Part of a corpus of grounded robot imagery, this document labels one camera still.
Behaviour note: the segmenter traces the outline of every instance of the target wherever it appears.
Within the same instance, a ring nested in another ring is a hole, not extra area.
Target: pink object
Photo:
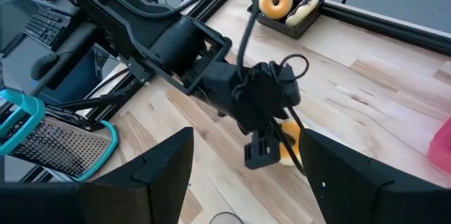
[[[451,118],[431,140],[428,158],[439,168],[451,174]]]

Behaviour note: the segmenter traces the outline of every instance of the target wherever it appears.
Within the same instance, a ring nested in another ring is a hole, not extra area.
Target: donut
[[[318,6],[319,0],[302,0],[296,8],[287,15],[285,24],[288,27],[294,27],[311,13]]]
[[[284,121],[281,125],[282,127],[282,131],[284,132],[284,134],[286,134],[286,136],[288,136],[291,140],[289,141],[293,141],[294,140],[294,144],[292,144],[291,149],[293,150],[293,152],[295,153],[297,160],[299,162],[301,162],[301,154],[299,152],[299,136],[300,136],[300,132],[301,129],[299,128],[299,126],[297,126],[295,121],[289,120],[289,121]],[[284,166],[294,166],[295,163],[293,162],[293,160],[291,159],[288,150],[285,148],[285,145],[281,142],[279,143],[279,151],[280,151],[280,164],[284,165]]]
[[[285,17],[293,6],[293,0],[259,0],[260,11],[268,18]]]

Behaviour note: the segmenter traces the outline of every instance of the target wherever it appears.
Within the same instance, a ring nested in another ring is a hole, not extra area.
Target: keyboard
[[[68,15],[38,8],[23,32],[45,47],[56,51],[79,24],[80,21]]]

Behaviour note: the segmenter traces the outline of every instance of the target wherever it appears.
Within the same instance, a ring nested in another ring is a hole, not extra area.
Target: wooden surface
[[[234,61],[250,0],[230,0],[208,25],[233,40]],[[304,54],[311,69],[299,80],[300,118],[313,130],[444,187],[451,176],[425,157],[451,115],[451,60],[321,16],[293,40],[256,23],[246,64]],[[301,71],[301,61],[290,61]],[[180,223],[208,223],[232,211],[247,223],[323,223],[307,179],[295,168],[248,170],[250,141],[230,118],[180,93],[161,78],[144,86],[111,120],[120,145],[96,177],[152,148],[182,127],[194,128],[194,161]]]

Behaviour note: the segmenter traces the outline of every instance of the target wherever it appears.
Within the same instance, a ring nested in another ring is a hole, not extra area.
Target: orange object
[[[291,121],[291,120],[283,122],[281,127],[282,127],[282,131],[284,133],[288,134],[291,138],[293,138],[295,140],[295,143],[291,146],[291,149],[295,153],[297,160],[299,160],[299,162],[301,162],[301,155],[299,152],[299,136],[300,136],[301,129],[299,128],[299,126],[297,126],[295,121]],[[285,166],[294,166],[295,163],[291,159],[291,157],[288,153],[288,150],[285,148],[285,145],[282,142],[279,143],[279,149],[280,149],[279,150],[280,151],[280,161],[279,162]]]
[[[451,118],[445,122],[431,140],[428,158],[439,168],[451,173]]]
[[[268,18],[285,17],[293,7],[293,0],[259,0],[260,11]]]

